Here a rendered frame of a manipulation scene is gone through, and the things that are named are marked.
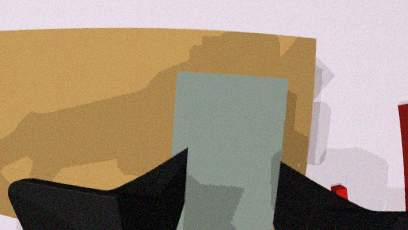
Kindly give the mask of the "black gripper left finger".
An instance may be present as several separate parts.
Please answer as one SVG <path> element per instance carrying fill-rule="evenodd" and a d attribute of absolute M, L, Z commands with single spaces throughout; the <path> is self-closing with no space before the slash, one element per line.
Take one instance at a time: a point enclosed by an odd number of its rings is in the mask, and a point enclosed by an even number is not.
<path fill-rule="evenodd" d="M 112 190 L 37 178 L 12 182 L 23 230 L 176 230 L 185 204 L 188 148 Z"/>

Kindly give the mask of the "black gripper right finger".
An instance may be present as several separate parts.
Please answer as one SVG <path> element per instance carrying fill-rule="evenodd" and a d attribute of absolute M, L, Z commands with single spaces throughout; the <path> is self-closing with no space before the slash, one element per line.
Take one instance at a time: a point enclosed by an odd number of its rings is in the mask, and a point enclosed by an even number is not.
<path fill-rule="evenodd" d="M 408 230 L 408 212 L 365 209 L 281 162 L 274 230 Z"/>

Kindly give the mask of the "red rectangular block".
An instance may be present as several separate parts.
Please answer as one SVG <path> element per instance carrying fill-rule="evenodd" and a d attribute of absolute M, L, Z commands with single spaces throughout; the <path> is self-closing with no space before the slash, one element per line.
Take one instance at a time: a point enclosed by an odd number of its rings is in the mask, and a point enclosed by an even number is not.
<path fill-rule="evenodd" d="M 400 118 L 403 166 L 404 166 L 404 183 L 405 183 L 405 211 L 408 212 L 408 104 L 398 105 Z"/>

